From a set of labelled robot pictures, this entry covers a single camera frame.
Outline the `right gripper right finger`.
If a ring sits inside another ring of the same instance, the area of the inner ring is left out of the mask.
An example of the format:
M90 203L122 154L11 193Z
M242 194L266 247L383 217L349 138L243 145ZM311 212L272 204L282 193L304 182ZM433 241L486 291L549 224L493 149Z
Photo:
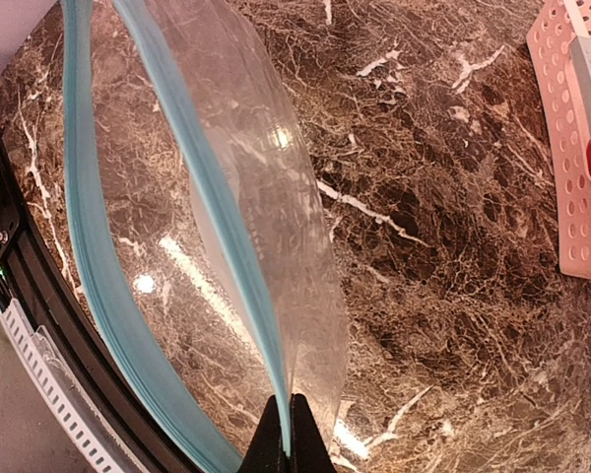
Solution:
M291 401L292 453L290 472L335 473L325 443L303 394L294 394Z

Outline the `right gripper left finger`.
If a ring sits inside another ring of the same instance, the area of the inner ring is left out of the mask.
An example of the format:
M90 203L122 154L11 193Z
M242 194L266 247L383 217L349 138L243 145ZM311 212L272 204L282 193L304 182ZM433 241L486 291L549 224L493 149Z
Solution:
M276 398L271 396L249 444L238 473L281 473L285 471L281 423Z

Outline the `clear zip top bag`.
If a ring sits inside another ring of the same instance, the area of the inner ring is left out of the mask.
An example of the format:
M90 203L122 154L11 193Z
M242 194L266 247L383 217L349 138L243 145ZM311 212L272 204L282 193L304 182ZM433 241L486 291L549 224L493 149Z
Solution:
M105 347L203 472L238 472L274 396L330 456L347 319L312 165L227 1L65 1L68 225Z

